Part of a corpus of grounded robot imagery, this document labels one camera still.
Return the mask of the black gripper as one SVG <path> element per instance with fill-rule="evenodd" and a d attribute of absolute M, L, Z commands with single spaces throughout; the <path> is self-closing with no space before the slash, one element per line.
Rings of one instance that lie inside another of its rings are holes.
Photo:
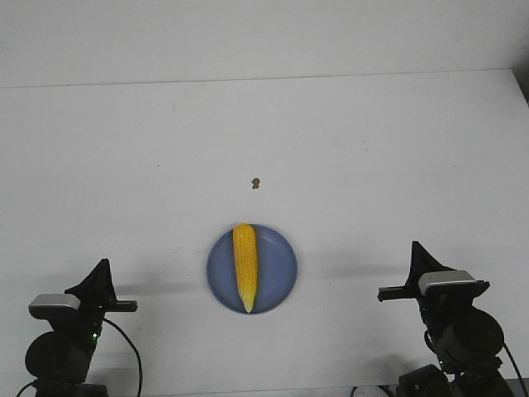
<path fill-rule="evenodd" d="M 138 309 L 135 300 L 117 300 L 107 258 L 101 259 L 85 279 L 64 293 L 74 295 L 81 303 L 74 340 L 90 356 L 97 347 L 107 313 L 134 313 Z"/>
<path fill-rule="evenodd" d="M 490 283 L 478 280 L 473 283 L 433 286 L 423 294 L 419 279 L 426 273 L 453 271 L 442 265 L 418 241 L 412 241 L 410 271 L 405 285 L 380 287 L 377 298 L 380 302 L 394 299 L 415 299 L 422 322 L 428 331 L 441 331 L 462 310 L 470 308 L 475 298 L 482 295 Z"/>

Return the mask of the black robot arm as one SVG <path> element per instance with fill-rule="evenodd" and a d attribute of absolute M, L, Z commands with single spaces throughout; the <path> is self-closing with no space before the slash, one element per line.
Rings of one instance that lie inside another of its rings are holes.
<path fill-rule="evenodd" d="M 490 283 L 442 265 L 417 241 L 404 285 L 381 287 L 379 301 L 414 299 L 423 338 L 438 363 L 399 376 L 397 396 L 511 396 L 498 354 L 507 348 L 498 321 L 474 306 Z"/>
<path fill-rule="evenodd" d="M 37 337 L 27 348 L 25 366 L 35 379 L 37 396 L 107 396 L 105 385 L 88 384 L 88 371 L 101 337 L 103 324 L 115 328 L 129 344 L 138 365 L 137 395 L 143 386 L 140 353 L 133 341 L 108 313 L 134 313 L 135 300 L 117 298 L 110 261 L 101 259 L 78 285 L 61 294 L 39 294 L 28 305 L 29 314 L 45 320 L 51 330 Z"/>

